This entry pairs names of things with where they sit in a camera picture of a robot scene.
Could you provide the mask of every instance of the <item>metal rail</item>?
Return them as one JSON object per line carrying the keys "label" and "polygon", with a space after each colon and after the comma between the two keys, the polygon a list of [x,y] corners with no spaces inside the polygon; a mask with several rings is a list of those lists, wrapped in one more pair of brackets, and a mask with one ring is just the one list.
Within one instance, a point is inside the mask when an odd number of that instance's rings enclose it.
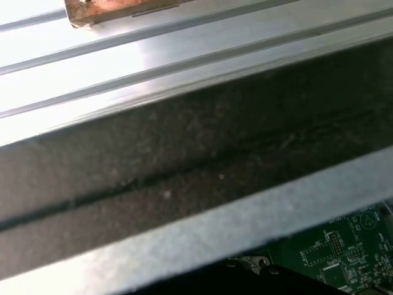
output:
{"label": "metal rail", "polygon": [[0,281],[1,294],[120,294],[393,194],[393,148]]}
{"label": "metal rail", "polygon": [[92,30],[31,2],[0,15],[0,145],[393,35],[390,0],[197,0]]}

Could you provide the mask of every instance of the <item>green circuit board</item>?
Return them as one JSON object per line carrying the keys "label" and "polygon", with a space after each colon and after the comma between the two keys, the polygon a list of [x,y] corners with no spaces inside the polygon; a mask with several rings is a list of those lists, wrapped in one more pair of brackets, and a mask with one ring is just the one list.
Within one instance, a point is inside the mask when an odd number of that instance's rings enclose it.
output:
{"label": "green circuit board", "polygon": [[252,255],[355,293],[389,282],[393,247],[376,206],[330,220],[256,250]]}

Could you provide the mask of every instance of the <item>copper component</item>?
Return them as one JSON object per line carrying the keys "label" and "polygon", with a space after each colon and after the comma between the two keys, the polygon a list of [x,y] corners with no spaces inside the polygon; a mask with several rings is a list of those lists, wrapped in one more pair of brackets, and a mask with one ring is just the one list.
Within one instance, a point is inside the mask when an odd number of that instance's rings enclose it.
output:
{"label": "copper component", "polygon": [[192,0],[65,0],[68,18],[75,27],[170,8],[189,1]]}

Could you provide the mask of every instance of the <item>groove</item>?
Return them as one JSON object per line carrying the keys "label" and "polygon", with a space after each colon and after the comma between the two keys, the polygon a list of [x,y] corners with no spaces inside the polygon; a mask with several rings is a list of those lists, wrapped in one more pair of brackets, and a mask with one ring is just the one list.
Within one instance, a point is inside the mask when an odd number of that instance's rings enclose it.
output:
{"label": "groove", "polygon": [[47,205],[38,210],[30,211],[29,213],[24,213],[22,215],[0,221],[0,232],[13,229],[28,222],[36,222],[51,217],[55,214],[65,213],[67,211],[89,206],[125,193],[131,193],[145,189],[147,187],[152,187],[157,183],[167,181],[178,175],[186,175],[195,170],[209,169],[216,167],[217,165],[225,165],[226,163],[233,161],[233,159],[242,157],[254,150],[268,152],[272,146],[276,146],[277,148],[282,146],[282,141],[284,140],[285,142],[289,135],[303,134],[304,136],[305,134],[309,134],[310,136],[305,137],[312,138],[311,135],[316,133],[318,130],[325,130],[324,134],[320,134],[320,136],[328,136],[339,129],[336,127],[337,125],[341,125],[341,128],[343,128],[343,126],[346,124],[356,125],[353,124],[354,121],[357,122],[358,120],[371,118],[374,116],[373,113],[374,109],[372,106],[370,106],[369,108],[360,112],[354,112],[351,114],[343,112],[340,116],[335,114],[334,124],[332,122],[332,118],[329,118],[319,122],[318,124],[312,125],[307,124],[305,121],[298,122],[296,126],[291,126],[291,128],[288,128],[287,130],[281,130],[281,132],[277,132],[276,130],[272,130],[270,132],[260,132],[254,135],[252,138],[241,140],[231,147],[217,151],[217,155],[215,156],[214,160],[212,160],[210,157],[197,159],[188,163],[186,166],[174,167],[162,173],[156,173],[143,179],[136,179],[132,183],[123,184],[111,190],[107,190],[98,194],[88,194],[83,198],[75,198],[72,201],[65,200],[53,205]]}
{"label": "groove", "polygon": [[0,67],[0,76],[298,1],[301,0],[266,0],[263,2],[253,3],[241,7],[234,7],[232,9],[202,15],[200,17],[195,17],[180,22],[169,23],[166,25],[155,26],[153,28],[141,29],[138,31],[104,38],[98,41],[71,47],[59,52],[54,52],[43,57],[32,58],[30,60]]}
{"label": "groove", "polygon": [[261,50],[270,49],[280,45],[286,45],[293,42],[309,39],[315,36],[332,33],[334,31],[344,30],[353,26],[362,25],[375,20],[381,20],[393,16],[393,8],[383,11],[375,12],[368,15],[362,15],[355,18],[350,18],[340,22],[330,23],[327,25],[317,26],[311,29],[297,31],[290,34],[285,34],[277,37],[272,37],[263,41],[258,41],[251,44],[234,47],[220,52],[207,53],[199,57],[190,58],[188,60],[179,61],[170,65],[165,65],[140,73],[123,76],[100,84],[92,85],[74,92],[64,95],[56,96],[54,98],[32,103],[28,106],[22,106],[9,111],[0,112],[0,119],[4,117],[14,116],[23,112],[33,111],[39,108],[45,108],[65,101],[76,100],[82,97],[97,95],[100,93],[108,92],[110,90],[120,89],[122,87],[131,86],[134,84],[142,83],[159,77],[175,74],[181,71],[189,70],[192,68],[217,63],[220,61],[235,58],[241,55],[258,52]]}
{"label": "groove", "polygon": [[24,18],[15,22],[2,24],[0,25],[0,33],[10,30],[22,29],[27,26],[40,25],[41,23],[52,22],[54,20],[60,20],[66,17],[66,11],[64,9],[58,9],[46,14],[35,15],[33,17]]}

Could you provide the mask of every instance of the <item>electronic component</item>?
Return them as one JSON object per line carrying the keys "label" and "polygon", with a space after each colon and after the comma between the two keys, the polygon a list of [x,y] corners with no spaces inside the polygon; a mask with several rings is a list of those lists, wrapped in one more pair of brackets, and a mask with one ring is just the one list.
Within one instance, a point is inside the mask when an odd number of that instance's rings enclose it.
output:
{"label": "electronic component", "polygon": [[347,279],[339,263],[326,267],[321,270],[324,282],[337,289],[344,289],[347,287]]}
{"label": "electronic component", "polygon": [[382,287],[375,286],[382,286],[382,282],[391,285],[390,280],[393,280],[390,240],[382,214],[376,206],[370,206],[251,254],[266,257],[271,264],[282,265],[347,293],[384,292]]}

